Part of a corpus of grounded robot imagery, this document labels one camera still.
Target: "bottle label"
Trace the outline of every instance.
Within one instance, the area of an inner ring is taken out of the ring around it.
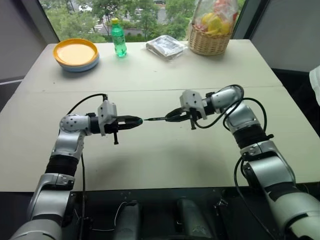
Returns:
[[[125,36],[112,36],[112,41],[114,45],[121,45],[126,43]]]

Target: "window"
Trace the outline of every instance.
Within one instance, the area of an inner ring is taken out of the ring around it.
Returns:
[[[239,10],[246,0],[237,0]],[[84,38],[111,42],[111,18],[120,20],[127,42],[145,42],[160,35],[178,40],[195,10],[195,0],[39,0],[59,39]]]

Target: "white cloth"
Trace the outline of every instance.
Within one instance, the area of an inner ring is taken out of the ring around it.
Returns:
[[[310,71],[309,78],[311,87],[315,93],[316,101],[320,106],[320,66]]]

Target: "yellow plate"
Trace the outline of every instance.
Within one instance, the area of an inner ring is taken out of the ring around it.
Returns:
[[[97,47],[88,40],[70,38],[59,42],[53,49],[55,60],[67,66],[83,66],[98,56]]]

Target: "plastic bag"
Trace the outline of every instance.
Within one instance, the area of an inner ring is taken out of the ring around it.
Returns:
[[[161,35],[147,41],[145,47],[157,56],[169,61],[179,57],[188,48],[169,35]]]
[[[227,35],[233,30],[238,9],[237,0],[200,0],[193,25],[208,35]]]

